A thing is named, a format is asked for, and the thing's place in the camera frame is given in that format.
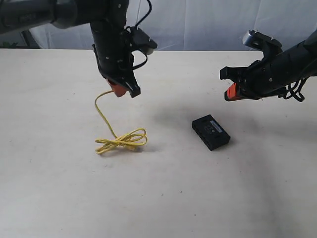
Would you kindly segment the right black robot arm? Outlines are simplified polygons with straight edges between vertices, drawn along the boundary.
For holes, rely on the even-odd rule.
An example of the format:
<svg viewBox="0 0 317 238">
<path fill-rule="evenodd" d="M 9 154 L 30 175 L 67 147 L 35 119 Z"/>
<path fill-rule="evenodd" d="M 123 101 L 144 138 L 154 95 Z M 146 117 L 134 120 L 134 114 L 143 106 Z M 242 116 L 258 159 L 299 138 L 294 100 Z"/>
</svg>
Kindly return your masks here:
<svg viewBox="0 0 317 238">
<path fill-rule="evenodd" d="M 249 30 L 243 44 L 261 51 L 263 58 L 248 67 L 224 67 L 220 79 L 233 84 L 225 91 L 228 102 L 259 100 L 277 96 L 285 100 L 294 98 L 302 102 L 301 90 L 309 77 L 317 75 L 317 34 L 283 51 L 282 44 L 273 37 Z"/>
</svg>

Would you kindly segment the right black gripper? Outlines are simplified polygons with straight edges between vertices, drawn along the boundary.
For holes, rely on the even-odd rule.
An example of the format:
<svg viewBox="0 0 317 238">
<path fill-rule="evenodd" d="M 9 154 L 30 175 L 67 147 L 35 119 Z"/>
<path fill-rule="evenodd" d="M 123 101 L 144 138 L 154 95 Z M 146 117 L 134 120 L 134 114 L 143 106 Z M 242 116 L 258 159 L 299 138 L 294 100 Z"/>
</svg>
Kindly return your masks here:
<svg viewBox="0 0 317 238">
<path fill-rule="evenodd" d="M 291 77 L 291 56 L 282 52 L 275 57 L 257 60 L 245 67 L 224 67 L 219 72 L 220 80 L 237 81 L 225 92 L 225 101 L 283 97 Z"/>
</svg>

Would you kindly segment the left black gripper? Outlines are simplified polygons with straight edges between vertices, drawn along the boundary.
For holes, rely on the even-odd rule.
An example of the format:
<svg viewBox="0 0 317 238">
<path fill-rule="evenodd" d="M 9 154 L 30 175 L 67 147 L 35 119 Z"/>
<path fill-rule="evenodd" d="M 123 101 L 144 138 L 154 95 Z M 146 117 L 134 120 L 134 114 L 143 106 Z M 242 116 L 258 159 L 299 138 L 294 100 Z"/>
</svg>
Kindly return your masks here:
<svg viewBox="0 0 317 238">
<path fill-rule="evenodd" d="M 117 97 L 127 92 L 131 98 L 141 94 L 132 70 L 129 40 L 124 33 L 126 17 L 105 17 L 90 23 L 97 66 Z"/>
</svg>

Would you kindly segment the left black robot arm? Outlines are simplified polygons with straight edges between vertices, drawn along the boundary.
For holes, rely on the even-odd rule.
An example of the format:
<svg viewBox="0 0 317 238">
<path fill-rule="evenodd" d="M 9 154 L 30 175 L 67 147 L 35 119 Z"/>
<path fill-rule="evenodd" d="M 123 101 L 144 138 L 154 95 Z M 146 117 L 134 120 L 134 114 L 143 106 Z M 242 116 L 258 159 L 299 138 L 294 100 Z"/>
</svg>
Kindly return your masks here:
<svg viewBox="0 0 317 238">
<path fill-rule="evenodd" d="M 59 29 L 89 24 L 97 67 L 111 86 L 129 92 L 141 89 L 133 72 L 130 36 L 126 26 L 127 0 L 2 0 L 1 34 L 51 24 Z"/>
</svg>

